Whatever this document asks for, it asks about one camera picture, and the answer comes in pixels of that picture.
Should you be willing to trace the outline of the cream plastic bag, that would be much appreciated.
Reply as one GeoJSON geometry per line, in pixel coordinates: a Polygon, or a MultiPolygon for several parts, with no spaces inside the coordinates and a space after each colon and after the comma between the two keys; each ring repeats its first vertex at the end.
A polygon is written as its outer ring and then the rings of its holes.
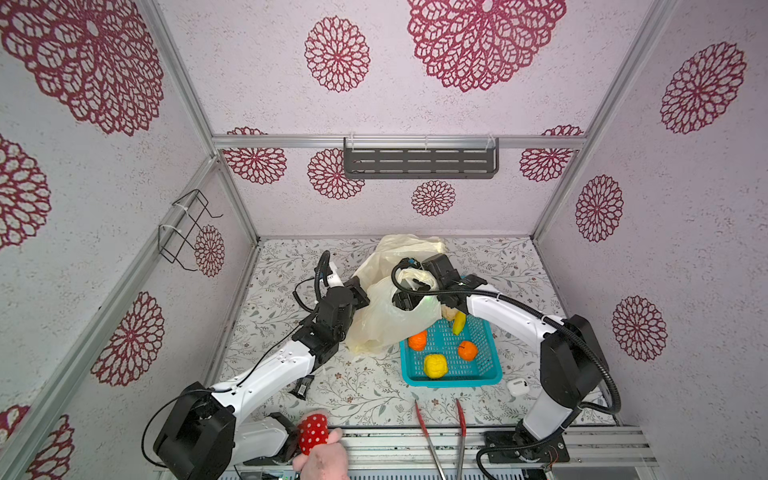
{"type": "Polygon", "coordinates": [[[407,267],[396,275],[391,272],[404,258],[423,261],[445,252],[445,242],[438,237],[390,234],[380,240],[354,273],[369,305],[355,312],[345,340],[353,354],[379,354],[428,329],[442,317],[440,301],[435,296],[419,296],[410,310],[395,304],[395,297],[401,292],[399,286],[416,289],[426,284],[435,290],[437,281],[432,274],[416,267],[407,267]]]}

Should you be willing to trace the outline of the white earbuds case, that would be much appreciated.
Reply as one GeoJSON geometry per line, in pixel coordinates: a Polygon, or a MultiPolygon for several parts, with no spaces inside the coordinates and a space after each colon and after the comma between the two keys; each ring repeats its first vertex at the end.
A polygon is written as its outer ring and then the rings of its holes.
{"type": "Polygon", "coordinates": [[[506,387],[510,395],[515,398],[528,395],[530,392],[530,385],[524,378],[509,380],[506,387]]]}

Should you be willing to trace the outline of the teal plastic basket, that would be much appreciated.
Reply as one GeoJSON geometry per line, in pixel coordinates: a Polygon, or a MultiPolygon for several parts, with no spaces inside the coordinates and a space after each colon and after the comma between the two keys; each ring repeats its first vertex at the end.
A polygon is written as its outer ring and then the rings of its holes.
{"type": "Polygon", "coordinates": [[[480,318],[468,316],[459,335],[453,333],[452,323],[440,319],[426,330],[423,350],[413,350],[407,340],[400,342],[401,373],[404,382],[414,387],[476,388],[498,384],[502,380],[502,367],[490,324],[480,318]],[[472,343],[477,354],[472,360],[459,355],[462,343],[472,343]],[[433,379],[426,373],[426,358],[442,355],[447,372],[433,379]]]}

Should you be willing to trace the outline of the pink plush toy red cap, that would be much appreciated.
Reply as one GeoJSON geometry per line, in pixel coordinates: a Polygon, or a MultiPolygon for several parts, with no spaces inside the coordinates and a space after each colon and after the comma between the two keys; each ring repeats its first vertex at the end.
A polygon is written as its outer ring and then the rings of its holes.
{"type": "Polygon", "coordinates": [[[298,424],[298,455],[292,461],[299,479],[349,480],[349,459],[343,430],[329,426],[330,412],[315,410],[298,424]]]}

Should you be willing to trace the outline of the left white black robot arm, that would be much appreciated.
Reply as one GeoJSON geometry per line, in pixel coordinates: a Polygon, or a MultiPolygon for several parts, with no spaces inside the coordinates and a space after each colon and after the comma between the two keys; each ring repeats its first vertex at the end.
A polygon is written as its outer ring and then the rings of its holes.
{"type": "Polygon", "coordinates": [[[356,277],[338,275],[324,251],[314,269],[316,304],[249,370],[205,387],[194,382],[166,403],[170,413],[142,454],[177,479],[217,479],[245,465],[284,464],[298,452],[298,428],[281,414],[252,413],[284,387],[312,375],[346,339],[355,312],[369,304],[356,277]]]}

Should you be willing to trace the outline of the grey wall shelf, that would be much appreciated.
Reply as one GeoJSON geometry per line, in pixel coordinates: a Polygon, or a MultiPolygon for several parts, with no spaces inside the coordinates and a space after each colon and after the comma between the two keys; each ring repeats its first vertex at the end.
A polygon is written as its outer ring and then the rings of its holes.
{"type": "Polygon", "coordinates": [[[484,146],[364,146],[343,143],[344,174],[353,180],[488,180],[499,171],[494,139],[484,146]]]}

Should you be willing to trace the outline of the small black clip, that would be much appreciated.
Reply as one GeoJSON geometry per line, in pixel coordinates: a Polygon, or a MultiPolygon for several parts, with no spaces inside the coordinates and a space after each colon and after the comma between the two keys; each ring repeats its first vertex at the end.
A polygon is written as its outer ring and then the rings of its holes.
{"type": "Polygon", "coordinates": [[[305,377],[300,378],[290,391],[290,394],[293,395],[295,398],[305,401],[307,399],[310,387],[314,381],[315,377],[313,375],[307,375],[305,377]]]}

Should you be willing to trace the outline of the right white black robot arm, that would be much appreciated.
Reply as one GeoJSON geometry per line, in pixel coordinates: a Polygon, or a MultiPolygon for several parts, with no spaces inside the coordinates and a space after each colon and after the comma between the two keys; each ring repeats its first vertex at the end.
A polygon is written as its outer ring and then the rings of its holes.
{"type": "Polygon", "coordinates": [[[539,360],[540,392],[504,440],[486,442],[477,460],[507,457],[520,463],[551,462],[564,433],[585,410],[614,416],[620,390],[590,322],[545,314],[502,293],[487,280],[462,275],[448,256],[401,259],[390,280],[406,300],[435,298],[511,334],[539,360]]]}

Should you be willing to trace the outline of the yellow banana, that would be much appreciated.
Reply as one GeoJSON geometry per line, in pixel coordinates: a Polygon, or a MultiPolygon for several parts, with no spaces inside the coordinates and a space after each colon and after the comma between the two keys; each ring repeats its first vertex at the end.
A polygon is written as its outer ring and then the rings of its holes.
{"type": "Polygon", "coordinates": [[[462,332],[464,331],[467,324],[467,315],[461,311],[455,314],[453,325],[452,325],[452,333],[455,336],[460,336],[462,332]]]}

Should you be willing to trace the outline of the yellow lemon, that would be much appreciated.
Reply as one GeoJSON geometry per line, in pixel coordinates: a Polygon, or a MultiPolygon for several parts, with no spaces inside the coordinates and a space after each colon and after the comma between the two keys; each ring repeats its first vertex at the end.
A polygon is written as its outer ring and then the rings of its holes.
{"type": "Polygon", "coordinates": [[[447,358],[442,354],[429,354],[424,357],[424,374],[432,380],[443,378],[449,373],[447,358]]]}

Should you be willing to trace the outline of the orange fruit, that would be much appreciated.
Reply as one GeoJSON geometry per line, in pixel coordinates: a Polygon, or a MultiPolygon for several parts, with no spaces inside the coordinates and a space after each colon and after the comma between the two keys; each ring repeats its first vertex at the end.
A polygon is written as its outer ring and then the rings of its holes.
{"type": "Polygon", "coordinates": [[[470,341],[463,341],[457,347],[457,355],[466,362],[474,361],[478,353],[478,347],[470,341]]]}
{"type": "Polygon", "coordinates": [[[426,330],[413,335],[407,340],[408,347],[413,351],[424,351],[428,344],[428,332],[426,330]]]}

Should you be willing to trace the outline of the beige garlic bulb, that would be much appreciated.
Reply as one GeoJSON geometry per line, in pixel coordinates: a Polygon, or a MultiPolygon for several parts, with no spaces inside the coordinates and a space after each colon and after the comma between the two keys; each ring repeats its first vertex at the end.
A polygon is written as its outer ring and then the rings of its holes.
{"type": "Polygon", "coordinates": [[[458,313],[459,313],[459,310],[456,308],[449,307],[445,304],[441,305],[442,318],[448,322],[453,322],[456,319],[456,316],[458,313]]]}

